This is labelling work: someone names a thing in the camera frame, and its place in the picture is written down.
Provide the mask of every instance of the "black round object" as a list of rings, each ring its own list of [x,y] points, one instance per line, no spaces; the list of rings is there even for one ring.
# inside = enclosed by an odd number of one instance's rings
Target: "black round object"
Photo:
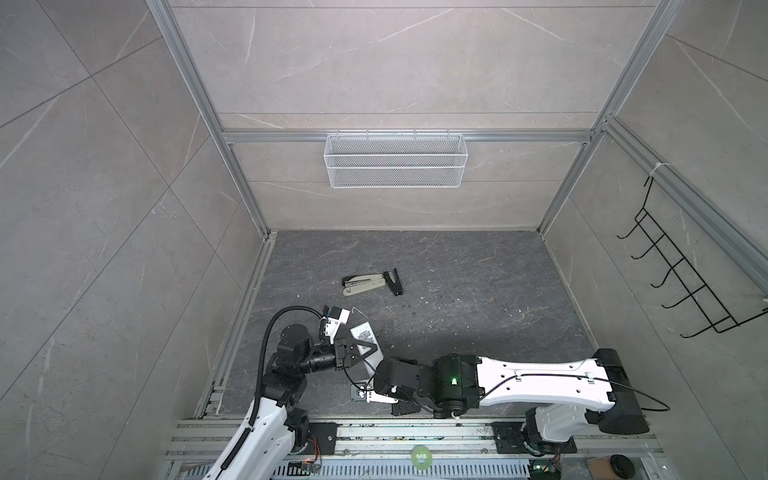
[[[634,464],[623,455],[611,455],[611,468],[619,478],[634,477]]]

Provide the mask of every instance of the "metal bracket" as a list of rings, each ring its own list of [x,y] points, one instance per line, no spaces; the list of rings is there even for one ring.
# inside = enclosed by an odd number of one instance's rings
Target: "metal bracket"
[[[333,455],[336,451],[336,434],[339,424],[333,422],[310,423],[309,437],[317,439],[317,446],[321,455]]]
[[[524,422],[493,422],[491,424],[497,453],[528,454],[520,436],[520,429],[524,424]],[[578,451],[573,437],[570,437],[566,443],[539,442],[535,448],[544,455],[576,453]]]
[[[411,402],[397,402],[392,404],[392,416],[395,417],[409,415],[411,413],[419,413],[421,411],[422,407]]]
[[[727,215],[710,204],[702,193],[688,184],[674,166],[667,166],[663,159],[617,118],[608,118],[606,130],[616,144],[643,170],[654,172],[656,183],[672,200],[712,237],[763,292],[768,293],[768,253],[734,225]]]
[[[525,129],[465,129],[465,130],[333,130],[333,129],[285,129],[285,130],[227,130],[222,133],[227,143],[257,143],[268,141],[324,142],[332,134],[460,134],[465,141],[589,141],[591,131],[586,128],[525,128]]]
[[[253,191],[250,189],[248,180],[246,179],[243,169],[240,167],[240,163],[235,158],[230,145],[224,139],[222,134],[223,127],[219,122],[219,118],[214,109],[214,104],[210,100],[210,96],[205,90],[200,74],[194,66],[192,55],[187,48],[187,44],[184,42],[184,37],[181,34],[176,18],[170,9],[166,0],[147,0],[147,6],[152,12],[157,27],[165,38],[165,42],[168,44],[171,56],[176,61],[176,65],[179,68],[181,77],[184,79],[184,83],[187,84],[189,91],[192,95],[197,110],[200,112],[200,116],[203,118],[211,138],[216,144],[221,157],[224,159],[224,163],[232,176],[232,180],[240,192],[240,196],[243,198],[248,213],[250,214],[253,224],[256,225],[256,229],[259,230],[259,234],[266,238],[269,234],[269,228],[264,220],[261,210],[256,202],[256,198],[253,195]]]
[[[336,368],[351,368],[367,359],[371,354],[379,351],[379,346],[371,342],[363,342],[355,338],[349,338],[343,336],[336,339],[336,343],[333,345],[336,351]],[[369,350],[365,353],[359,351],[355,353],[352,348],[354,346],[367,346]]]

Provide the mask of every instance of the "aluminum frame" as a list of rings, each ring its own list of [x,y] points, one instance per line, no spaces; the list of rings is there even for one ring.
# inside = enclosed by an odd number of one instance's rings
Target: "aluminum frame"
[[[237,191],[240,192],[240,196],[243,198],[253,224],[256,225],[259,234],[266,238],[270,232],[269,227],[259,209],[256,198],[253,196],[253,191],[250,189],[243,169],[240,167],[240,162],[237,161],[230,145],[223,138],[223,128],[219,122],[219,117],[214,110],[214,105],[205,89],[203,80],[194,66],[194,61],[189,53],[187,44],[184,42],[184,37],[181,35],[179,25],[176,23],[176,18],[170,6],[168,6],[166,0],[147,0],[147,6],[150,12],[152,12],[160,33],[165,38],[170,54],[176,61],[181,77],[192,94],[192,99],[210,131],[210,136],[213,138],[216,148],[224,159],[224,164],[226,164],[232,176]]]
[[[762,290],[768,293],[768,254],[752,241],[728,216],[707,200],[699,190],[677,172],[674,165],[664,162],[632,130],[617,118],[605,123],[608,135],[654,179],[685,213],[712,237],[725,253]]]
[[[240,347],[240,341],[245,333],[245,327],[248,324],[248,316],[256,302],[256,296],[264,279],[266,265],[269,263],[270,255],[277,238],[276,233],[270,235],[259,245],[259,250],[253,258],[250,273],[245,279],[245,287],[240,295],[238,304],[235,306],[235,313],[227,331],[224,333],[224,340],[221,343],[219,352],[214,360],[214,367],[208,376],[205,390],[197,403],[194,416],[202,419],[205,415],[215,415],[221,407],[224,389],[227,386],[227,379],[230,376],[232,365]]]
[[[605,102],[598,119],[592,128],[592,139],[587,144],[583,145],[579,150],[576,158],[574,159],[571,167],[568,168],[568,172],[565,174],[563,181],[560,183],[560,187],[552,197],[549,207],[541,218],[538,230],[541,235],[545,235],[554,222],[555,217],[560,213],[560,209],[565,204],[565,200],[568,195],[571,194],[578,178],[584,172],[584,169],[589,162],[594,149],[600,143],[600,140],[605,135],[604,123],[608,117],[613,117],[621,109],[624,102],[629,97],[632,87],[637,83],[637,79],[645,70],[650,58],[653,56],[656,48],[661,43],[667,30],[672,25],[672,21],[680,10],[685,0],[660,0],[657,7],[654,9],[654,14],[650,17],[650,21],[645,28],[640,41],[637,43],[629,62],[621,72],[616,85],[614,86],[611,95]]]
[[[514,418],[333,418],[313,416],[313,421],[339,424],[336,451],[323,458],[410,458],[416,445],[426,445],[436,458],[534,458],[527,454],[496,453],[493,422],[523,422]],[[212,462],[219,458],[243,421],[242,416],[215,420],[181,420],[171,436],[174,439],[165,457],[185,463]],[[640,458],[663,458],[656,437],[644,435],[606,435],[594,427],[594,435],[574,437],[578,452],[566,457],[595,457],[622,453]]]
[[[333,130],[333,129],[286,129],[286,130],[225,130],[222,135],[226,142],[259,143],[259,142],[324,142],[332,134],[461,134],[465,141],[578,141],[589,142],[592,131],[586,128],[562,129],[512,129],[512,130],[483,130],[483,129],[412,129],[412,130]]]

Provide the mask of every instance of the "stapler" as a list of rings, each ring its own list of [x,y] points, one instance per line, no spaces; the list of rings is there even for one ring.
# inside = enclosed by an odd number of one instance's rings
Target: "stapler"
[[[402,283],[400,283],[396,268],[393,268],[392,272],[373,275],[345,276],[342,278],[341,284],[344,286],[344,290],[342,290],[344,296],[367,292],[384,285],[387,285],[396,296],[402,295]]]

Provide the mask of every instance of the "green sticker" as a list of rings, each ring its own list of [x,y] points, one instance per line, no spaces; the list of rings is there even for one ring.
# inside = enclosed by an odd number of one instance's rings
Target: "green sticker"
[[[426,470],[432,465],[432,452],[424,445],[417,445],[411,451],[411,462],[417,470]]]

